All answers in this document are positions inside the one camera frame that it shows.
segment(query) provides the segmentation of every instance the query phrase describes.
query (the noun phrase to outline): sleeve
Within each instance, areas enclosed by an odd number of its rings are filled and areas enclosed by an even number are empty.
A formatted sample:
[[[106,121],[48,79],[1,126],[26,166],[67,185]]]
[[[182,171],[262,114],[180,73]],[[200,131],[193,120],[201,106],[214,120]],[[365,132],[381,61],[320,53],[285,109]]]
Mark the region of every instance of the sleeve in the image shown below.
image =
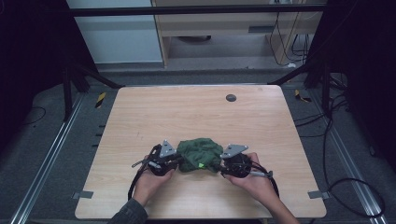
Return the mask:
[[[131,199],[110,219],[108,224],[143,224],[148,218],[145,208],[135,199]]]

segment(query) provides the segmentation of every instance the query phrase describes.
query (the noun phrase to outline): wooden table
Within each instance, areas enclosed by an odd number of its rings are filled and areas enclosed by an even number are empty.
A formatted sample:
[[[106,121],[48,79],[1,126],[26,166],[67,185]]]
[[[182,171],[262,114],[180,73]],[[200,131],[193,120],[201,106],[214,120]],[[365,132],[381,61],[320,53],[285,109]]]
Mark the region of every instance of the wooden table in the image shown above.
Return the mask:
[[[236,101],[228,102],[226,95]],[[247,145],[274,171],[281,200],[297,217],[324,217],[321,199],[303,146],[278,86],[173,86],[119,90],[80,198],[78,218],[111,218],[127,202],[140,161],[164,139],[174,147],[199,137]],[[149,218],[264,218],[269,212],[220,174],[181,173],[146,207]]]

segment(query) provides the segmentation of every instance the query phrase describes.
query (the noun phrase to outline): person's left hand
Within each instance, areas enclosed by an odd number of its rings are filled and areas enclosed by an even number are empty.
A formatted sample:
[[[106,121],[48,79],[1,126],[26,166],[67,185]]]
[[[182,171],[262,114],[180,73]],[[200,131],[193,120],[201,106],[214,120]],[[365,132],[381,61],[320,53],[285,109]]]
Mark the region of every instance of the person's left hand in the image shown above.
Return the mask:
[[[172,169],[164,176],[156,176],[150,169],[147,169],[139,177],[139,180],[137,180],[134,187],[134,196],[132,198],[137,200],[142,206],[145,206],[160,186],[172,177],[174,171],[175,170]]]

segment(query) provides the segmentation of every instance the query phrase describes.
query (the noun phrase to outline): white cabinet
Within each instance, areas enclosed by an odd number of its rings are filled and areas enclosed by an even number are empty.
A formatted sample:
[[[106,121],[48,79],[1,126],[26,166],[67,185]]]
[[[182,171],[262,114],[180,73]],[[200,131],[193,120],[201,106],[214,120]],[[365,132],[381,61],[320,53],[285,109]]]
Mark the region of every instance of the white cabinet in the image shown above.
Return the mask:
[[[151,7],[149,0],[67,0],[70,8]],[[154,17],[76,17],[97,64],[162,63]]]

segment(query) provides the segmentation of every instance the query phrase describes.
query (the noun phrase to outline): green cloth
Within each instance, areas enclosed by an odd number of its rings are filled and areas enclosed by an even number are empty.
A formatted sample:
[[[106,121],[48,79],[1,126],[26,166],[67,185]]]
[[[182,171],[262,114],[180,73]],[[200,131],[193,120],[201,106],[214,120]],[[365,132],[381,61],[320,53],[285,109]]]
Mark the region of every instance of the green cloth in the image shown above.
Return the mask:
[[[217,173],[222,152],[222,146],[210,138],[181,141],[177,146],[177,153],[184,158],[184,161],[178,166],[178,169],[183,173],[198,169],[207,169]]]

